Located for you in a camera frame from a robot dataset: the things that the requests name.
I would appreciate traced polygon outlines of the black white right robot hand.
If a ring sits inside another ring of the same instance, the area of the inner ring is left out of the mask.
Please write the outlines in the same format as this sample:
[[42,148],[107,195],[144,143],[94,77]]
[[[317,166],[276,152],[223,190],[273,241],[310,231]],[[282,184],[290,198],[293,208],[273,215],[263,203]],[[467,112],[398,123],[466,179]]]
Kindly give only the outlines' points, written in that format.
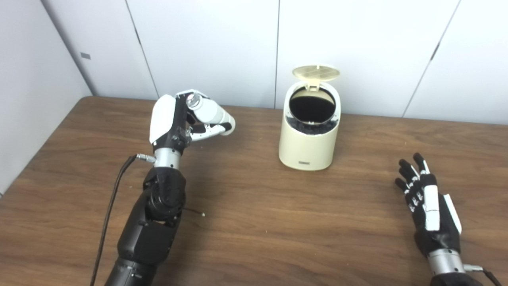
[[412,214],[417,248],[424,256],[439,249],[460,253],[462,224],[450,194],[439,191],[437,178],[420,153],[412,158],[416,166],[399,160],[401,177],[395,179],[395,184]]

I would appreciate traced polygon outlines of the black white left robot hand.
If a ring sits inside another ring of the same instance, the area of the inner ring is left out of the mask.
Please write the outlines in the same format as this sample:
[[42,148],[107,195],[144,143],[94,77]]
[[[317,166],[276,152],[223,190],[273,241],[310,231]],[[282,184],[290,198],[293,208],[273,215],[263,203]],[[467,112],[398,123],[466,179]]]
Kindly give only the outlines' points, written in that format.
[[234,132],[235,119],[205,94],[189,89],[160,97],[152,109],[149,141],[183,153],[191,142]]

